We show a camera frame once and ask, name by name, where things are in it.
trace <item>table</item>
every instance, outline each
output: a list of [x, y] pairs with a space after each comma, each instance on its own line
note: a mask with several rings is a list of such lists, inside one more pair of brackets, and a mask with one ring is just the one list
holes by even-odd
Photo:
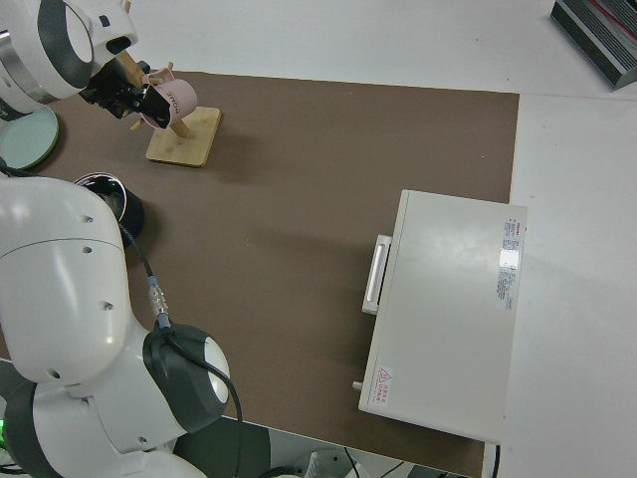
[[[540, 263], [527, 261], [522, 282], [529, 301], [519, 309], [501, 476], [622, 476], [637, 468], [628, 448], [637, 440], [628, 419], [637, 416], [634, 354], [626, 347], [637, 334], [629, 320], [637, 295], [610, 278], [634, 259], [604, 244], [615, 240], [608, 211], [631, 215], [636, 205], [626, 180], [637, 173], [627, 160], [637, 84], [613, 93], [552, 24], [552, 4], [193, 0], [175, 10], [135, 0], [133, 53], [211, 73], [521, 93], [512, 202], [539, 221], [528, 257]], [[189, 35], [158, 34], [173, 23], [188, 25]], [[586, 207], [573, 214], [566, 206], [577, 203]], [[579, 240], [552, 247], [562, 223]], [[637, 231], [623, 227], [625, 245]], [[559, 296], [547, 294], [546, 272]], [[581, 291], [592, 282], [614, 286], [596, 289], [591, 302]]]
[[[375, 236], [393, 229], [400, 190], [506, 201], [518, 97], [182, 78], [225, 113], [204, 169], [146, 161], [149, 130], [71, 99], [39, 171], [106, 169], [144, 201], [140, 242], [173, 319], [221, 345], [247, 420], [477, 476], [482, 443], [358, 411], [351, 383], [373, 329], [360, 306]], [[140, 265], [129, 282], [150, 327]]]

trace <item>wooden stand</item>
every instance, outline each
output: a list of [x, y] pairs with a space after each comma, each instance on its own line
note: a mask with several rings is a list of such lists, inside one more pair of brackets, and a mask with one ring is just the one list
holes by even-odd
[[221, 112], [197, 107], [172, 129], [156, 129], [146, 157], [151, 161], [202, 167], [208, 160]]

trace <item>electronic device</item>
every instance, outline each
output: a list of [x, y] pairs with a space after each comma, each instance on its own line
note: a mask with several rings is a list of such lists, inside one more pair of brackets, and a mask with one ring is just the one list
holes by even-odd
[[364, 298], [361, 410], [500, 443], [526, 224], [523, 207], [402, 192]]
[[613, 88], [637, 80], [637, 2], [557, 0], [550, 16]]

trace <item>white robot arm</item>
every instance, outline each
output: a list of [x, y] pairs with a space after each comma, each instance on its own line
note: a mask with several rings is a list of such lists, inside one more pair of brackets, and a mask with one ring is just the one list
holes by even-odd
[[[136, 112], [155, 127], [168, 127], [170, 103], [141, 81], [148, 66], [130, 61], [139, 72], [133, 79], [135, 74], [125, 64], [130, 62], [120, 60], [137, 41], [123, 3], [3, 0], [0, 120], [17, 120], [80, 93], [117, 118]], [[190, 86], [186, 92], [183, 95], [196, 98]]]
[[7, 449], [31, 476], [204, 476], [168, 445], [220, 417], [228, 399], [224, 381], [193, 362], [225, 376], [228, 364], [197, 329], [164, 321], [149, 332], [135, 319], [117, 223], [98, 196], [0, 174], [0, 321], [32, 382], [6, 397], [4, 421]]
[[[166, 127], [168, 105], [117, 60], [136, 41], [122, 4], [3, 0], [0, 120], [80, 93], [118, 118], [138, 112]], [[170, 443], [235, 397], [228, 364], [207, 334], [169, 321], [149, 283], [151, 332], [132, 313], [106, 204], [74, 184], [0, 168], [0, 323], [30, 381], [5, 397], [4, 435], [34, 478], [204, 476]]]

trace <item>printed label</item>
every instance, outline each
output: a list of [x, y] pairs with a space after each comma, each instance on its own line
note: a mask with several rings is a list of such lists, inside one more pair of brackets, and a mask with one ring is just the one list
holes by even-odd
[[505, 223], [496, 286], [496, 305], [505, 311], [510, 311], [516, 302], [515, 284], [520, 269], [520, 237], [523, 227], [514, 218]]
[[389, 390], [394, 372], [388, 366], [377, 366], [372, 390], [372, 405], [387, 406], [389, 403]]

